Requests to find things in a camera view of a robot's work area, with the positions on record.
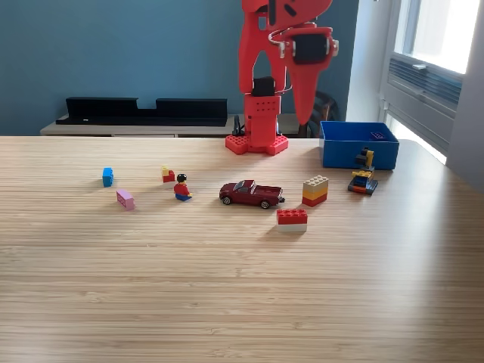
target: toy car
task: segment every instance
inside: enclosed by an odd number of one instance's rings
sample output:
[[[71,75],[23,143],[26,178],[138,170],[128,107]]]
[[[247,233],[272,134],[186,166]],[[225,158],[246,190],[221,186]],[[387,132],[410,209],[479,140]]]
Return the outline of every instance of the toy car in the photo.
[[[240,203],[261,206],[263,209],[285,202],[281,188],[256,185],[254,180],[243,180],[237,184],[224,185],[220,189],[219,198],[225,205]]]

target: purple lego piece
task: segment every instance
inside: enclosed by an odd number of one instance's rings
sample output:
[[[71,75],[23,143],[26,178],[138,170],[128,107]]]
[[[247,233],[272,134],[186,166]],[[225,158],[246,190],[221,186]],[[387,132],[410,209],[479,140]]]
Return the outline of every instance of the purple lego piece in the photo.
[[[118,189],[116,195],[118,202],[120,202],[127,210],[133,210],[135,208],[135,200],[130,193],[124,189]]]
[[[384,140],[386,140],[386,137],[381,132],[372,132],[371,133],[371,139],[375,140],[375,141],[384,141]]]

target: yellow lego brick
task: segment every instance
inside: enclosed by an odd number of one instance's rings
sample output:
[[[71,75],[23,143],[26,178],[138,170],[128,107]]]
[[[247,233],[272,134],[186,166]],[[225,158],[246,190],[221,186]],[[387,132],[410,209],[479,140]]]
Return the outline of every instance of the yellow lego brick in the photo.
[[[353,172],[352,175],[353,175],[353,178],[357,176],[362,176],[363,178],[370,178],[371,174],[373,174],[373,172],[366,172],[364,170],[360,170],[359,172]]]
[[[168,170],[168,166],[162,166],[161,167],[161,176],[168,176],[169,175],[169,170]]]
[[[317,191],[316,193],[309,193],[308,191],[302,191],[302,196],[306,199],[309,200],[316,200],[323,195],[327,194],[327,188],[321,189],[320,191]]]

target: toy car wheel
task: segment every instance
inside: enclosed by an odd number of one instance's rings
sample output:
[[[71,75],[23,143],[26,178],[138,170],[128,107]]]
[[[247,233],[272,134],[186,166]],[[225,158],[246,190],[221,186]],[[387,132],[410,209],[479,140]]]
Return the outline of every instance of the toy car wheel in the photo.
[[[263,200],[260,203],[260,206],[262,207],[262,209],[269,209],[271,207],[271,204],[267,200]]]
[[[222,203],[224,203],[227,206],[229,204],[232,204],[232,199],[230,197],[223,197]]]

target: pink lego brick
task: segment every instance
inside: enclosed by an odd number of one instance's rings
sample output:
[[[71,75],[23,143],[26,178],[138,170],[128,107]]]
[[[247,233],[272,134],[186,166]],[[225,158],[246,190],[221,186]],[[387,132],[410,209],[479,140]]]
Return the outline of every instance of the pink lego brick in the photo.
[[[124,189],[118,189],[116,191],[118,202],[120,202],[126,210],[133,210],[135,208],[135,199],[130,193]]]

